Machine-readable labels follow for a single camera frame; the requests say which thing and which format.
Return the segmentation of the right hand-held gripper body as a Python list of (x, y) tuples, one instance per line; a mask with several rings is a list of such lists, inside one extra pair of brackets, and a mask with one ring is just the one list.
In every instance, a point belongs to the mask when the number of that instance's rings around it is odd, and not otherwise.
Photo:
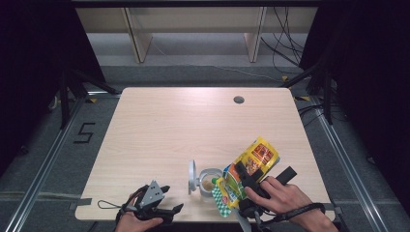
[[(288, 166), (283, 170), (278, 176), (277, 180), (282, 184), (286, 185), (290, 180), (292, 180), (297, 175), (296, 171)], [(259, 196), (270, 198), (269, 194), (263, 190), (263, 194), (258, 194)], [(246, 198), (239, 202), (239, 210), (236, 212), (237, 219), (241, 224), (244, 232), (251, 232), (251, 226), (249, 219), (254, 218), (256, 221), (257, 228), (260, 231), (267, 230), (268, 225), (272, 223), (271, 221), (262, 221), (261, 216), (265, 212), (265, 208), (256, 205), (250, 199)]]

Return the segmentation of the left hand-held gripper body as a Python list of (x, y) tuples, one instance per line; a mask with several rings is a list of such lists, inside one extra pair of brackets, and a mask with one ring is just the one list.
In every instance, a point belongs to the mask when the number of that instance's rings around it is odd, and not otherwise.
[(153, 180), (149, 186), (143, 188), (142, 195), (137, 197), (134, 203), (134, 215), (140, 220), (162, 218), (163, 223), (171, 223), (174, 216), (171, 210), (158, 208), (164, 195), (159, 184)]

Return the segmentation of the yellow seasoning pouch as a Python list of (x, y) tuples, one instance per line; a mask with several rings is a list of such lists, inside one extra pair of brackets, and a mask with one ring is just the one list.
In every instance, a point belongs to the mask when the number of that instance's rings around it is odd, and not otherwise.
[(212, 194), (220, 215), (227, 218), (234, 209), (239, 208), (239, 202), (247, 198), (245, 187), (242, 186), (235, 169), (237, 162), (241, 161), (250, 175), (261, 169), (263, 175), (259, 179), (260, 182), (279, 160), (275, 148), (263, 137), (258, 136), (239, 157), (223, 169), (221, 177), (213, 180), (216, 186)]

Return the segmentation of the white lidded seasoning jar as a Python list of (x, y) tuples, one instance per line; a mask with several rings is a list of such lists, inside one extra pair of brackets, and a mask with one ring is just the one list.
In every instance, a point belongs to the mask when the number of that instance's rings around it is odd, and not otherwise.
[(218, 179), (221, 176), (222, 171), (217, 168), (205, 168), (200, 172), (197, 172), (195, 160), (190, 160), (188, 193), (192, 194), (194, 191), (199, 190), (202, 197), (212, 198), (212, 190), (216, 186), (213, 183), (213, 180)]

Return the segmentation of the person's right hand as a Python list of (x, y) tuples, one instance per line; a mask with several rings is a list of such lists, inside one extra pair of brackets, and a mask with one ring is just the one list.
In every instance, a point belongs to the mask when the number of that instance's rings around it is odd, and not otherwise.
[(276, 214), (284, 214), (300, 209), (311, 203), (310, 198), (295, 185), (282, 185), (276, 178), (268, 176), (261, 184), (269, 198), (262, 197), (250, 187), (245, 187), (247, 197)]

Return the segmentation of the person's left hand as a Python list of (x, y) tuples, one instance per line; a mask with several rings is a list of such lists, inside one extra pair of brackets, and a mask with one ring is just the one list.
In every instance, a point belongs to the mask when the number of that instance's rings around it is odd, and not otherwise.
[(134, 213), (126, 212), (117, 223), (114, 232), (147, 232), (163, 223), (161, 217), (154, 217), (148, 220), (138, 219)]

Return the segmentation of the grey tape strip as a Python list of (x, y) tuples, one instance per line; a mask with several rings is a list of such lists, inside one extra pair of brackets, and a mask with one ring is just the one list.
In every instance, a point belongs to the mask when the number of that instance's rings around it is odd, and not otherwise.
[(91, 203), (92, 203), (92, 198), (78, 199), (75, 202), (70, 203), (69, 210), (75, 210), (78, 206), (91, 205)]

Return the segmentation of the black metal stand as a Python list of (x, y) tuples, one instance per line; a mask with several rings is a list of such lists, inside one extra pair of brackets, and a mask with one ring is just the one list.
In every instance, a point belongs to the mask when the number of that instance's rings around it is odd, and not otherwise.
[(86, 74), (80, 70), (64, 70), (59, 78), (59, 94), (61, 101), (61, 112), (62, 112), (62, 123), (61, 128), (63, 129), (71, 119), (71, 111), (69, 106), (69, 94), (68, 91), (71, 91), (76, 99), (85, 99), (89, 96), (86, 88), (83, 83), (88, 82), (93, 86), (100, 88), (101, 90), (106, 91), (111, 95), (119, 95), (120, 91), (116, 90), (104, 81), (97, 80), (96, 78)]
[(307, 77), (310, 77), (310, 81), (307, 85), (307, 92), (310, 95), (316, 95), (320, 91), (323, 91), (324, 116), (327, 122), (331, 125), (333, 123), (331, 118), (332, 74), (328, 68), (327, 62), (323, 58), (320, 58), (312, 67), (296, 75), (291, 80), (285, 81), (281, 87), (292, 87)]

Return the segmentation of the beige background desk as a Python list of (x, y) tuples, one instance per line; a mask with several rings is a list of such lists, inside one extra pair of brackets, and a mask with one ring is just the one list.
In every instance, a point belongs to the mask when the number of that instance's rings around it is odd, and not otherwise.
[(90, 8), (76, 10), (88, 33), (127, 33), (135, 61), (145, 61), (155, 33), (242, 33), (249, 60), (257, 60), (261, 36), (310, 31), (315, 7)]

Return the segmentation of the black curtain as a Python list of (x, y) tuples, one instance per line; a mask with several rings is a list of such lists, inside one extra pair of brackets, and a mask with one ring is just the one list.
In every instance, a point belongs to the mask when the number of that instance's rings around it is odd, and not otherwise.
[(72, 0), (0, 0), (0, 177), (26, 145), (62, 75), (105, 78)]
[(410, 0), (319, 0), (301, 67), (324, 69), (344, 112), (410, 216)]

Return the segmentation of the aluminium floor rail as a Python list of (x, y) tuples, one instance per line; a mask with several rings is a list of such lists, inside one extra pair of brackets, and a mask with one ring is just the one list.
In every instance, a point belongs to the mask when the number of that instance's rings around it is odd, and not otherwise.
[(81, 199), (119, 101), (103, 94), (88, 99), (69, 101), (71, 119), (63, 129), (60, 102), (53, 101), (22, 154), (0, 177), (0, 232), (112, 230), (112, 220), (80, 220), (79, 206), (69, 210)]
[(373, 230), (373, 232), (389, 232), (387, 224), (382, 219), (381, 213), (374, 203), (372, 197), (367, 191), (359, 173), (349, 158), (344, 146), (342, 145), (337, 132), (332, 124), (328, 122), (329, 116), (325, 115), (326, 110), (324, 108), (317, 109), (316, 114), (319, 118), (319, 122), (326, 133), (334, 151), (336, 152), (337, 159), (352, 187), (358, 201), (366, 215), (366, 218)]

